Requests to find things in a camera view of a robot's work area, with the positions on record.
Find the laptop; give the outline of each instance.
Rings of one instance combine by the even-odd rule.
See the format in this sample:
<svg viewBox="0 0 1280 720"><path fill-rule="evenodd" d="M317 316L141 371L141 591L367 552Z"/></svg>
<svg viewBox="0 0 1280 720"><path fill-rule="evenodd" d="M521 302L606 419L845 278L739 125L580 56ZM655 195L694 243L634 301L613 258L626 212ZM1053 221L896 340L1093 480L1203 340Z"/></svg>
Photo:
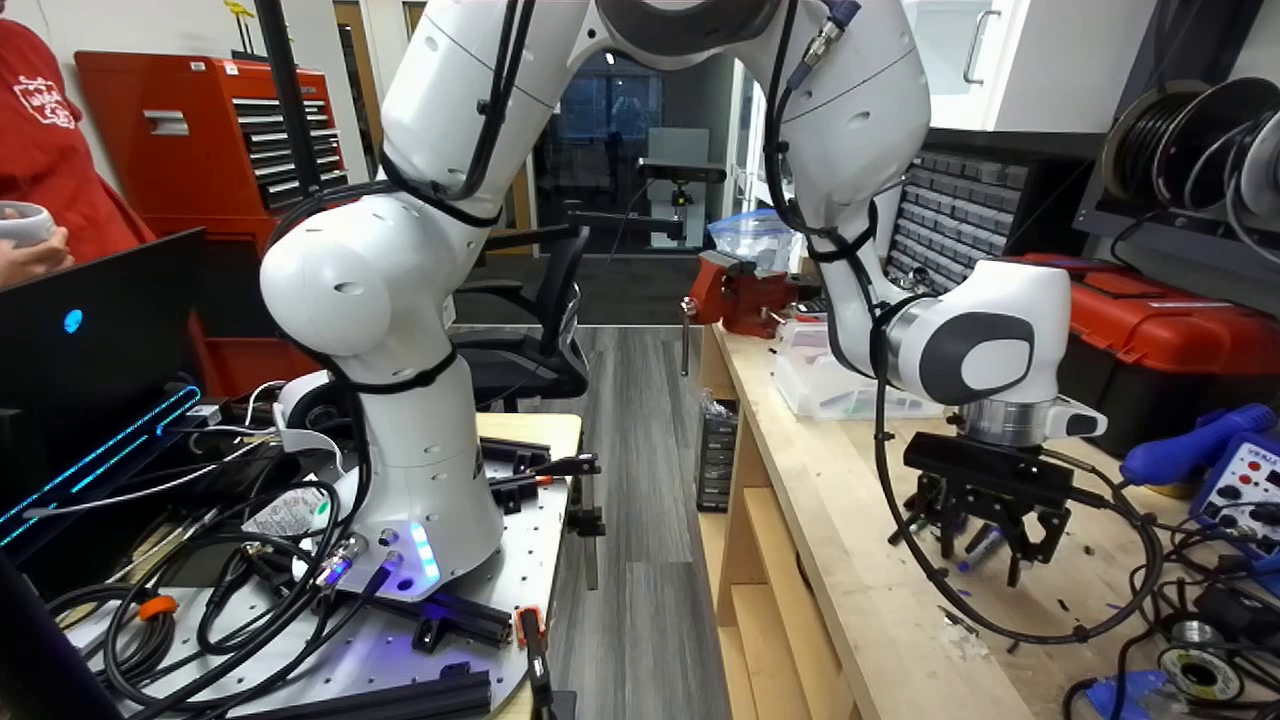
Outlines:
<svg viewBox="0 0 1280 720"><path fill-rule="evenodd" d="M203 233L0 290L0 552L27 508L96 496L198 398L187 313Z"/></svg>

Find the red shirt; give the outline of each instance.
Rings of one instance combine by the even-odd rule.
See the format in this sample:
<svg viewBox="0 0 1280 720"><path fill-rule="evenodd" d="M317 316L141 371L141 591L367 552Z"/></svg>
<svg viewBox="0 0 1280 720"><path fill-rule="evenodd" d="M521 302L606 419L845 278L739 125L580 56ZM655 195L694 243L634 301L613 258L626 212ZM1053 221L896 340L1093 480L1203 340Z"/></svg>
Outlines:
<svg viewBox="0 0 1280 720"><path fill-rule="evenodd" d="M46 45L0 15L0 200L31 200L68 229L73 256L100 258L151 239L96 177L81 106Z"/></svg>

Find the black chair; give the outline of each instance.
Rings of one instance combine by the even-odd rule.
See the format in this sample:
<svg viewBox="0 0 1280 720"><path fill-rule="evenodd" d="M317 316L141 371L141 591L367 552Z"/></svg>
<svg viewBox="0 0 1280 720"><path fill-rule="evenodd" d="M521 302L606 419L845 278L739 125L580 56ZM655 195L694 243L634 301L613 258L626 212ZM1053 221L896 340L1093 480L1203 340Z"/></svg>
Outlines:
<svg viewBox="0 0 1280 720"><path fill-rule="evenodd" d="M587 252L587 229L535 229L491 234L485 249L545 249L545 271L524 278L474 278L461 296L497 296L535 318L535 333L455 333L455 352L471 362L474 408L516 411L521 398L566 398L587 391L587 366L575 344L575 268Z"/></svg>

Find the cable spool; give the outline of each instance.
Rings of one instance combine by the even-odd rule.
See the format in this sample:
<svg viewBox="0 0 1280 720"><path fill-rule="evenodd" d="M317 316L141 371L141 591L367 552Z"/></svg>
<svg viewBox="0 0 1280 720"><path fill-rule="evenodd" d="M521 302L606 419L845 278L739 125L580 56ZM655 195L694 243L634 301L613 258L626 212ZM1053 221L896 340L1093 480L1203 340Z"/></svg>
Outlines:
<svg viewBox="0 0 1280 720"><path fill-rule="evenodd" d="M1227 663L1225 636L1203 621L1179 621L1167 631L1160 668L1172 686L1196 704L1227 704L1244 692L1240 673Z"/></svg>
<svg viewBox="0 0 1280 720"><path fill-rule="evenodd" d="M1107 131L1098 149L1098 172L1107 195L1114 195L1129 209L1156 209L1156 187L1151 187L1151 159L1172 128L1172 118L1203 91L1209 82L1179 81L1160 91L1138 94L1129 102L1118 125Z"/></svg>
<svg viewBox="0 0 1280 720"><path fill-rule="evenodd" d="M1240 200L1257 221L1280 222L1280 110L1247 143Z"/></svg>
<svg viewBox="0 0 1280 720"><path fill-rule="evenodd" d="M1247 131L1247 125L1280 110L1280 86L1259 77L1225 81L1201 91L1163 128L1151 187L1163 209L1210 209L1227 195L1227 143Z"/></svg>

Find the door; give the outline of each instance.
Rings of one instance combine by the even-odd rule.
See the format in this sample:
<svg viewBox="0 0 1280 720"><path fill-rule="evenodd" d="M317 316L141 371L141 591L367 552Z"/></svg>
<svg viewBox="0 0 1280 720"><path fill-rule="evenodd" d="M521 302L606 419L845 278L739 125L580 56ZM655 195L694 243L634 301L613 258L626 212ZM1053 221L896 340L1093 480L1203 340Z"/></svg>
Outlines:
<svg viewBox="0 0 1280 720"><path fill-rule="evenodd" d="M906 0L932 128L991 128L1015 45L1015 0Z"/></svg>

